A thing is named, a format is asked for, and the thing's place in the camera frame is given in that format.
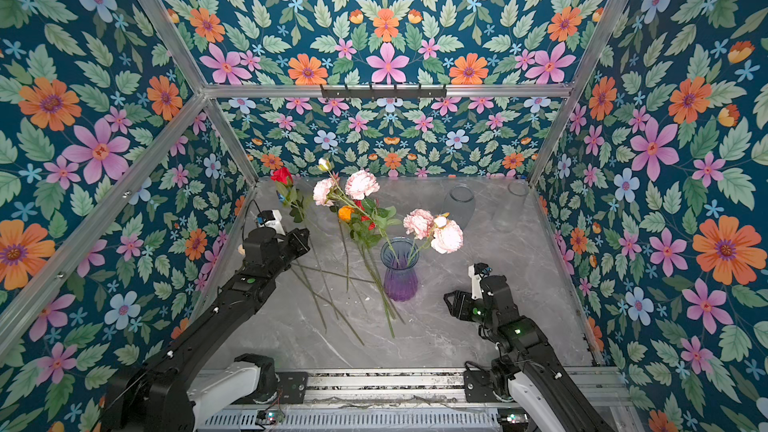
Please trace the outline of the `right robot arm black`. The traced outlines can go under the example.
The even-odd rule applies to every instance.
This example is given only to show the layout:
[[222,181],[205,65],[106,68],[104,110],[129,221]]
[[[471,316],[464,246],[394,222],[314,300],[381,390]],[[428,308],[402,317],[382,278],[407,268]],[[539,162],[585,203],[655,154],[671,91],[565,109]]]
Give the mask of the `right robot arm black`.
[[497,357],[488,366],[464,363],[466,401],[506,403],[498,411],[504,431],[611,431],[542,329],[519,312],[507,278],[483,271],[471,280],[469,291],[448,292],[443,300],[452,317],[477,325]]

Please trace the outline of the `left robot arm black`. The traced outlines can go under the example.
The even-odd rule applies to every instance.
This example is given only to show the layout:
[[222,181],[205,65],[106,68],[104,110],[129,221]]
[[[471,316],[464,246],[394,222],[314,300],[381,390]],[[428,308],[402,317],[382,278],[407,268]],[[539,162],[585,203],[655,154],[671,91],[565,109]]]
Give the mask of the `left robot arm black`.
[[160,352],[126,367],[106,386],[98,419],[105,431],[196,431],[208,419],[254,392],[271,398],[274,362],[245,354],[216,376],[199,373],[214,353],[267,302],[277,277],[310,250],[310,232],[271,227],[245,238],[244,261],[210,307]]

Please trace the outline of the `pink carnation spray stem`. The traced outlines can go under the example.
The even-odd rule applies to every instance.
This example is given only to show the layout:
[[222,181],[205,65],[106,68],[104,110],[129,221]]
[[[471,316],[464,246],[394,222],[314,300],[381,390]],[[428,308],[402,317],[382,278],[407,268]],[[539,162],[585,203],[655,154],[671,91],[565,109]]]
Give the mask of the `pink carnation spray stem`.
[[[352,173],[345,180],[343,180],[340,176],[337,176],[332,172],[332,164],[326,159],[320,159],[318,161],[318,169],[321,172],[327,173],[328,177],[318,181],[315,184],[312,191],[312,199],[317,206],[329,208],[336,214],[336,217],[338,210],[342,206],[352,207],[351,204],[355,200],[362,201],[364,199],[372,199],[378,204],[379,207],[389,208],[381,206],[373,197],[373,195],[380,190],[380,184],[377,180],[377,177],[373,173],[361,169]],[[394,217],[391,219],[391,223],[388,228],[391,225],[395,225],[397,223],[395,218],[395,208],[394,212]]]

